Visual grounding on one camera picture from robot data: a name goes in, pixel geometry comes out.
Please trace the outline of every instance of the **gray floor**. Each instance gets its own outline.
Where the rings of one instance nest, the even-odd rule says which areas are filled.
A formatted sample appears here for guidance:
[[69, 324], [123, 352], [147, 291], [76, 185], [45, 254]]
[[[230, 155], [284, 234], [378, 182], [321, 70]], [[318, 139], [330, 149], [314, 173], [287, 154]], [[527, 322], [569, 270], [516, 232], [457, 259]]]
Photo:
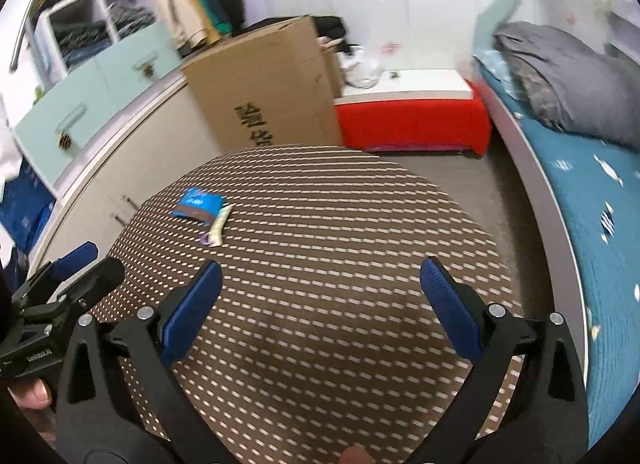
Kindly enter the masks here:
[[383, 157], [440, 186], [494, 236], [527, 316], [543, 317], [553, 310], [536, 220], [516, 167], [497, 133], [482, 158], [448, 152], [402, 152]]

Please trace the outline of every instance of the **drawer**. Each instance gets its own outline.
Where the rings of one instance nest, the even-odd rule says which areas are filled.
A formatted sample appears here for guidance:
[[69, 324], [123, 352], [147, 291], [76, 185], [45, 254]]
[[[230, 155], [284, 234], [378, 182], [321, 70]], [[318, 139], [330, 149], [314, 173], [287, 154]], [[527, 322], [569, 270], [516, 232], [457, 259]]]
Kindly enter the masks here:
[[167, 28], [156, 22], [96, 56], [116, 111], [180, 66]]
[[[18, 123], [15, 134], [49, 186], [115, 114], [104, 78], [89, 60], [38, 101]], [[69, 142], [63, 149], [62, 133]]]

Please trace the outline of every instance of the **bed frame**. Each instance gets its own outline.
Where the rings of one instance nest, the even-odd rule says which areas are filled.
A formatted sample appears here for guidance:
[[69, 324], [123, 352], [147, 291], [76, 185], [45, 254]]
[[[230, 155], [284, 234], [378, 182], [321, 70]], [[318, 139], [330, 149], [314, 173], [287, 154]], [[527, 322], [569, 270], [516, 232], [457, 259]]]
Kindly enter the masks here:
[[516, 118], [480, 73], [476, 73], [474, 84], [478, 87], [484, 105], [507, 146], [527, 192], [545, 248], [554, 305], [556, 311], [564, 316], [574, 338], [586, 386], [589, 351], [582, 281], [558, 201]]
[[[520, 5], [520, 1], [493, 0], [489, 7], [478, 16], [474, 32], [474, 51], [493, 47], [494, 31], [509, 20]], [[569, 239], [558, 201], [542, 165], [520, 129], [518, 120], [505, 107], [479, 72], [475, 73], [474, 83], [478, 87], [495, 127], [507, 146], [527, 192], [545, 248], [554, 306], [556, 311], [564, 316], [574, 338], [586, 386], [589, 369], [587, 313], [574, 248]]]

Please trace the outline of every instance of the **brown patterned rug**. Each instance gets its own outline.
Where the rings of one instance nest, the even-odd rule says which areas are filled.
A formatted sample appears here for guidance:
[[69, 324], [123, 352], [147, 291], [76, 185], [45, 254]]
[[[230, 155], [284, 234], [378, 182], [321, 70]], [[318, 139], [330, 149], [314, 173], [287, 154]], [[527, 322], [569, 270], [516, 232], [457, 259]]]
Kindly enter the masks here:
[[[171, 215], [192, 186], [234, 205], [222, 247], [200, 243], [206, 226]], [[110, 255], [127, 277], [96, 306], [101, 321], [158, 304], [206, 259], [222, 265], [225, 287], [174, 373], [250, 464], [335, 463], [353, 444], [392, 464], [418, 446], [470, 369], [420, 290], [427, 256], [521, 313], [495, 243], [446, 193], [336, 147], [216, 158], [146, 201]], [[124, 365], [148, 430], [164, 436]], [[481, 433], [497, 429], [519, 368], [515, 358]]]

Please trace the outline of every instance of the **cardboard box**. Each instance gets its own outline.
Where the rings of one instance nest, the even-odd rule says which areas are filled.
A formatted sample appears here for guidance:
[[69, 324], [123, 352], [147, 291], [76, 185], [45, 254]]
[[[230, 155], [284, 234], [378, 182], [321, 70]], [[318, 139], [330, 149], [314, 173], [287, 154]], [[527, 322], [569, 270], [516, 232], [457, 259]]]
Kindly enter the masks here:
[[182, 72], [223, 152], [256, 145], [342, 145], [309, 17], [234, 38], [187, 62]]
[[322, 51], [322, 59], [324, 59], [326, 72], [329, 75], [329, 84], [331, 85], [331, 91], [334, 93], [334, 98], [341, 98], [344, 76], [340, 67], [340, 60], [338, 60], [335, 51], [335, 47]]

